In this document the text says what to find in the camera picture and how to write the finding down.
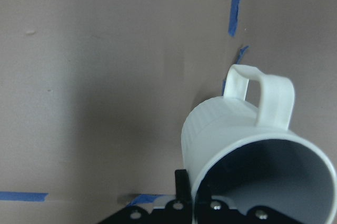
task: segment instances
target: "cardboard surface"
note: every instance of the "cardboard surface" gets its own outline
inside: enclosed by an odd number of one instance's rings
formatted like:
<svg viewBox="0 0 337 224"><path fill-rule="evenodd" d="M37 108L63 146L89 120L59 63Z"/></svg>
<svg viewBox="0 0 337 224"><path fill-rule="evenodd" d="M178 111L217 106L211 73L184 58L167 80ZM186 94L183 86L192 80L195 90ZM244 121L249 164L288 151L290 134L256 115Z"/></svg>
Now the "cardboard surface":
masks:
<svg viewBox="0 0 337 224"><path fill-rule="evenodd" d="M243 64L289 77L291 128L335 156L336 0L0 0L1 223L95 223L174 193L180 133ZM250 93L252 100L257 92Z"/></svg>

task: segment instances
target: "screw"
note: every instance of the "screw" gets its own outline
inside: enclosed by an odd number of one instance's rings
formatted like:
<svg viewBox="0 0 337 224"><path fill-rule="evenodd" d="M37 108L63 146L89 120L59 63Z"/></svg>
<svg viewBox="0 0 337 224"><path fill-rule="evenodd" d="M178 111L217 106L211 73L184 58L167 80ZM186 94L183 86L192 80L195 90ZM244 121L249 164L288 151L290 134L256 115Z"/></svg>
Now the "screw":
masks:
<svg viewBox="0 0 337 224"><path fill-rule="evenodd" d="M138 211L134 211L130 214L130 218L133 219L133 220L140 219L141 216L142 216L142 214Z"/></svg>
<svg viewBox="0 0 337 224"><path fill-rule="evenodd" d="M213 210L220 210L221 209L221 203L219 201L213 200L210 204L210 207Z"/></svg>
<svg viewBox="0 0 337 224"><path fill-rule="evenodd" d="M259 218L260 220L266 220L268 219L268 214L263 210L256 210L255 216Z"/></svg>
<svg viewBox="0 0 337 224"><path fill-rule="evenodd" d="M173 207L175 210L182 210L182 209L184 208L184 205L183 205L181 202L177 201L177 202L175 202L175 203L173 204L172 207Z"/></svg>

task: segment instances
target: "white mug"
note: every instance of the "white mug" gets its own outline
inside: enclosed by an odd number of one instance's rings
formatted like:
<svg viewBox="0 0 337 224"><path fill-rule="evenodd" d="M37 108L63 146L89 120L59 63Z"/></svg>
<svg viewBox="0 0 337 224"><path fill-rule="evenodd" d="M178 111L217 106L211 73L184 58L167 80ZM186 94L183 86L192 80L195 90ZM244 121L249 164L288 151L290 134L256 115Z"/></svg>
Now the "white mug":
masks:
<svg viewBox="0 0 337 224"><path fill-rule="evenodd" d="M245 101L249 80L260 83L258 108ZM243 214L268 206L305 224L332 223L335 169L318 147L288 129L294 97L287 78L247 65L230 68L224 95L199 104L183 126L193 202L207 177Z"/></svg>

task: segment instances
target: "torn blue tape piece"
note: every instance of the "torn blue tape piece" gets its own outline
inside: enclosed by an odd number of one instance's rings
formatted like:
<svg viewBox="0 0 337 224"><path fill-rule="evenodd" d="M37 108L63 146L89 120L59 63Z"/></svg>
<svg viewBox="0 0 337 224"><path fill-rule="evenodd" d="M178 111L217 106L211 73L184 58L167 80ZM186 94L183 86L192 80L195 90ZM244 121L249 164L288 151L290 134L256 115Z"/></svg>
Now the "torn blue tape piece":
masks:
<svg viewBox="0 0 337 224"><path fill-rule="evenodd" d="M0 200L43 202L48 193L0 191Z"/></svg>
<svg viewBox="0 0 337 224"><path fill-rule="evenodd" d="M245 46L243 48L240 49L239 55L237 56L236 62L235 64L240 64L244 53L246 52L246 50L248 49L249 46Z"/></svg>
<svg viewBox="0 0 337 224"><path fill-rule="evenodd" d="M134 206L136 204L146 204L153 203L157 198L162 197L164 195L149 195L149 194L140 194L134 200L132 200L127 206Z"/></svg>
<svg viewBox="0 0 337 224"><path fill-rule="evenodd" d="M239 15L240 0L232 0L231 13L230 13L230 23L228 26L228 33L230 36L234 37L237 28L237 17Z"/></svg>

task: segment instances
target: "mug handle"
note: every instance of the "mug handle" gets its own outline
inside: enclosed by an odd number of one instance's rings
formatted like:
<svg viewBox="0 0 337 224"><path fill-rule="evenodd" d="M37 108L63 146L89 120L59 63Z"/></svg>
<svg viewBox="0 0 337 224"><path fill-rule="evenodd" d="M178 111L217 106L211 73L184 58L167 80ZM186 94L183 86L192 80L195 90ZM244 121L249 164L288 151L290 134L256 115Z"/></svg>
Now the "mug handle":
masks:
<svg viewBox="0 0 337 224"><path fill-rule="evenodd" d="M258 81L261 87L255 125L288 130L295 100L292 82L266 75L256 67L234 64L228 72L223 97L245 101L249 80Z"/></svg>

